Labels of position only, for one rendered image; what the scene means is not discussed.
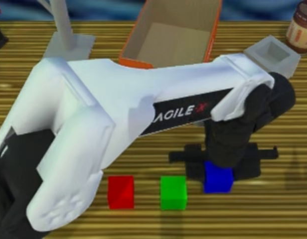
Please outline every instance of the blue background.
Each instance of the blue background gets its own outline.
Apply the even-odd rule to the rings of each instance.
[[[67,0],[72,20],[135,20],[145,0]],[[223,0],[222,20],[290,20],[301,0]],[[36,0],[0,0],[0,20],[52,20]]]

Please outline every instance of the cube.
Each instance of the cube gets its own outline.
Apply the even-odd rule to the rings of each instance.
[[[273,36],[268,36],[244,50],[256,64],[267,72],[276,72],[291,78],[298,66],[301,55]]]
[[[185,176],[162,176],[160,179],[160,207],[165,210],[185,210],[187,206]]]
[[[205,161],[204,193],[229,193],[234,178],[231,168],[220,168],[210,161]]]
[[[110,209],[133,209],[134,177],[109,176],[107,201]]]

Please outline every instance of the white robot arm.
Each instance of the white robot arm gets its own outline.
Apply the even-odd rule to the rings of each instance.
[[[42,184],[26,209],[32,228],[51,231],[80,216],[95,197],[102,169],[137,137],[240,117],[260,84],[273,88],[274,78],[244,54],[152,70],[109,59],[43,59],[0,128],[0,151],[13,134],[50,129],[55,135],[37,167]]]

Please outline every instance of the red cube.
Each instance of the red cube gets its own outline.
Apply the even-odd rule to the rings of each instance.
[[[134,177],[109,176],[107,201],[110,209],[133,209]]]

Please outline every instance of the jar lid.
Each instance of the jar lid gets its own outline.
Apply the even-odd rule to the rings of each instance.
[[[307,0],[304,0],[298,4],[295,14],[302,21],[307,22]]]

